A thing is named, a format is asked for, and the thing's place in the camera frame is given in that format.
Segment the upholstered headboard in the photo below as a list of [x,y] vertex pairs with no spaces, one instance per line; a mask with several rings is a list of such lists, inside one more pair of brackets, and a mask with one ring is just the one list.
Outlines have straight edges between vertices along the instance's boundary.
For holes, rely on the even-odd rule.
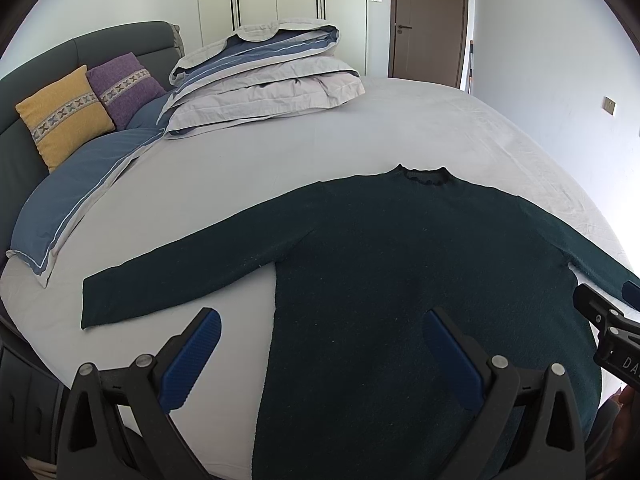
[[169,72],[181,48],[175,25],[129,23],[68,40],[0,80],[0,270],[20,209],[49,174],[15,105],[79,66],[92,68],[127,52],[169,89]]

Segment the wall switch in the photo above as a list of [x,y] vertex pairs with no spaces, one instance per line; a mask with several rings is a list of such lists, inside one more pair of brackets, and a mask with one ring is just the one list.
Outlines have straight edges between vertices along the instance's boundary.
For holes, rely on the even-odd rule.
[[613,112],[616,111],[616,102],[608,97],[604,98],[604,102],[602,104],[602,108],[604,108],[608,113],[613,115]]

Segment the pillow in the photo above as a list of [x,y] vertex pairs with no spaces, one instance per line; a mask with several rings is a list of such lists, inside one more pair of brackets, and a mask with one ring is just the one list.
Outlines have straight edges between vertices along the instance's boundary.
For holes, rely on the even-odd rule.
[[15,223],[8,257],[28,264],[47,286],[58,251],[91,206],[129,163],[160,139],[158,128],[98,137],[80,147],[31,193]]
[[169,94],[157,97],[153,101],[149,101],[131,118],[127,124],[127,130],[132,128],[166,128],[171,114],[165,114],[161,121],[158,121],[162,107],[169,98]]
[[143,105],[166,94],[132,52],[92,68],[86,78],[118,130],[124,130]]
[[191,137],[236,124],[292,117],[343,105],[364,94],[353,72],[330,72],[259,84],[217,94],[203,87],[171,115],[164,130],[168,139]]
[[85,74],[82,65],[15,105],[49,173],[85,142],[114,129]]

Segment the folded duvet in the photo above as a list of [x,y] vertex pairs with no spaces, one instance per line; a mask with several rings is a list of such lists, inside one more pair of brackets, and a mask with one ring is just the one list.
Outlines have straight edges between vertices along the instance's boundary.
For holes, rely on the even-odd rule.
[[324,20],[241,27],[183,57],[158,123],[168,137],[337,107],[364,93],[356,70],[332,56],[338,28]]

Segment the sweater sleeve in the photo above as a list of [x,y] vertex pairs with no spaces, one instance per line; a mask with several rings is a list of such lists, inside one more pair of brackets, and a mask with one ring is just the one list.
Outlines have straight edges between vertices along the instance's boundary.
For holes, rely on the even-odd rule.
[[640,285],[634,273],[571,226],[523,198],[518,197],[518,202],[530,225],[607,294],[623,301],[625,282]]
[[201,298],[284,259],[314,230],[326,197],[322,182],[301,187],[86,278],[81,327]]

